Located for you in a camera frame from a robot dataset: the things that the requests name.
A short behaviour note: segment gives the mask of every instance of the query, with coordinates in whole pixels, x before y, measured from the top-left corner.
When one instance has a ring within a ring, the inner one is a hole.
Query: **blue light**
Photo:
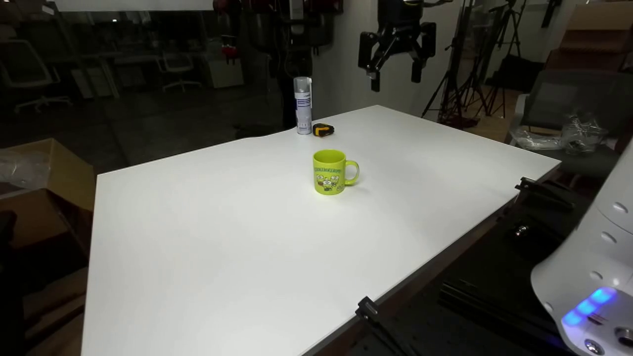
[[[576,312],[574,312],[573,310],[565,314],[565,316],[563,317],[563,322],[569,326],[577,325],[581,321],[582,321],[582,317],[576,314]]]
[[[589,298],[598,304],[604,304],[613,298],[614,295],[615,289],[602,287],[593,292]]]
[[[597,306],[593,305],[589,300],[585,299],[580,304],[578,304],[578,306],[576,307],[576,311],[578,311],[582,315],[589,315],[595,312],[597,308]]]

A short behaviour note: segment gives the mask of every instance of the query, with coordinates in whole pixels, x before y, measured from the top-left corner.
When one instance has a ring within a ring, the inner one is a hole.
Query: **yellow mug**
[[[324,195],[335,195],[353,185],[358,179],[360,168],[358,163],[348,161],[345,153],[336,149],[324,149],[316,152],[312,158],[315,168],[315,189]],[[345,167],[356,167],[356,175],[352,179],[345,179]]]

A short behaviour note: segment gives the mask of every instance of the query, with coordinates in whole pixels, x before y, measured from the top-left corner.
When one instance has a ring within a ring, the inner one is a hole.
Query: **dark floor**
[[[53,137],[97,174],[225,143],[239,125],[281,123],[263,86],[124,93],[120,99],[0,113],[0,148]]]

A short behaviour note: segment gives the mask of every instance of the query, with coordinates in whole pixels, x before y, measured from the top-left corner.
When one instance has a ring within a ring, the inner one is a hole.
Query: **white chair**
[[[53,68],[55,79],[37,54],[31,43],[21,39],[0,40],[0,75],[8,87],[33,88],[46,87],[49,84],[59,83],[60,77]],[[49,98],[41,96],[39,99],[27,101],[15,106],[15,113],[25,106],[35,106],[35,111],[40,113],[40,106],[49,106],[50,103],[66,103],[72,106],[68,96],[55,96]]]
[[[202,87],[202,83],[200,82],[182,80],[182,74],[194,68],[194,64],[188,54],[163,53],[162,59],[156,59],[156,64],[158,64],[158,70],[160,70],[161,73],[176,73],[179,75],[178,81],[163,86],[163,92],[165,92],[168,88],[175,86],[180,86],[182,88],[182,92],[186,92],[185,85]]]

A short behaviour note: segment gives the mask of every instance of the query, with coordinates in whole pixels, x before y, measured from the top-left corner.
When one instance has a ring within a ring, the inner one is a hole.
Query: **office chair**
[[[608,137],[618,137],[633,120],[633,76],[594,70],[543,70],[532,92],[518,97],[506,143],[515,141],[510,130],[519,126],[561,130],[575,110],[594,114]],[[559,170],[573,175],[606,178],[620,155],[599,145],[589,155],[568,155],[565,150],[534,151],[561,161]]]
[[[22,39],[0,40],[0,75],[3,82],[8,87],[32,88],[45,87],[49,84],[60,82],[57,70],[53,68],[55,79],[37,54],[31,43]],[[66,103],[72,106],[68,96],[55,96],[52,98],[41,96],[39,99],[31,100],[15,106],[15,113],[20,113],[20,109],[25,106],[35,106],[35,111],[40,113],[39,107],[49,106],[50,103]]]
[[[200,82],[182,80],[182,74],[194,68],[194,64],[191,61],[191,57],[188,54],[163,53],[162,62],[165,66],[165,69],[163,69],[163,67],[161,66],[161,59],[158,59],[158,58],[156,59],[156,64],[158,64],[158,70],[160,70],[161,73],[176,73],[180,75],[177,82],[172,82],[163,86],[163,92],[165,92],[168,88],[175,87],[175,86],[180,86],[182,88],[182,92],[185,92],[186,84],[202,87],[202,83]]]

